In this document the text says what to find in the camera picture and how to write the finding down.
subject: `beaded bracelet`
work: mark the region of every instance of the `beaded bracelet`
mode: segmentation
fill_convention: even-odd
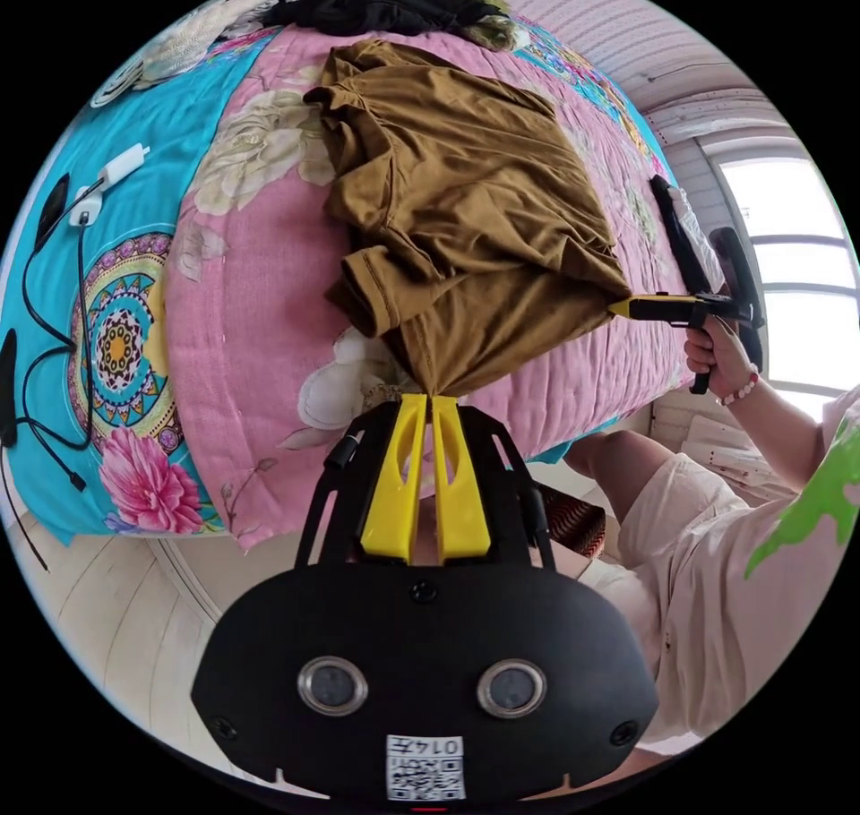
[[[741,390],[735,391],[734,393],[729,394],[727,397],[724,397],[723,399],[718,399],[717,403],[720,406],[729,406],[730,404],[734,403],[736,400],[743,399],[744,397],[746,397],[747,394],[750,393],[750,391],[753,390],[753,388],[755,388],[755,383],[759,379],[760,379],[759,368],[756,367],[755,365],[753,365],[752,371],[750,372],[750,381],[748,381],[743,386],[743,388]]]

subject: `pink peony print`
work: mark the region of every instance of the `pink peony print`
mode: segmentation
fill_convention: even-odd
[[[118,427],[105,442],[99,477],[120,519],[144,531],[188,535],[203,520],[197,484],[171,466],[154,439]]]

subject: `bed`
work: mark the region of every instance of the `bed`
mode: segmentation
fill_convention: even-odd
[[[606,76],[512,17],[530,37],[514,53],[446,33],[373,35],[549,99],[633,292],[682,292],[648,184],[655,174],[674,182],[654,135]],[[0,334],[18,334],[16,395],[52,340],[20,290],[47,193],[66,172],[74,193],[129,146],[150,147],[106,193],[84,243],[94,430],[86,451],[64,459],[86,488],[70,487],[25,426],[9,451],[18,493],[60,540],[230,532],[248,548],[298,531],[326,447],[355,414],[409,389],[384,344],[323,299],[348,239],[323,214],[332,168],[301,98],[329,49],[360,38],[252,25],[190,71],[87,108],[58,150],[7,254]],[[57,230],[28,287],[80,346],[74,239],[68,224]],[[690,381],[682,344],[660,323],[616,318],[465,401],[505,422],[528,459],[557,461],[571,440]],[[66,436],[86,422],[87,363],[80,350],[51,358],[30,381],[31,413]]]

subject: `person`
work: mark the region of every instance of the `person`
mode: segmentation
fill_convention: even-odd
[[[722,320],[688,330],[684,349],[771,468],[792,490],[809,487],[800,501],[753,508],[632,431],[572,444],[565,462],[597,482],[621,523],[622,565],[557,545],[556,568],[609,600],[636,634],[659,697],[646,744],[713,733],[773,675],[830,588],[860,506],[860,386],[816,424],[759,377]],[[834,439],[840,453],[825,472]]]

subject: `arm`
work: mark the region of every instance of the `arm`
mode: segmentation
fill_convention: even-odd
[[[770,467],[793,490],[802,490],[824,459],[821,425],[763,381],[728,409]]]
[[[710,370],[710,390],[719,399],[742,389],[750,379],[753,366],[746,351],[722,320],[710,316],[704,331],[688,330],[684,349],[694,373]],[[762,380],[728,409],[770,467],[792,489],[803,489],[824,459],[821,425]]]

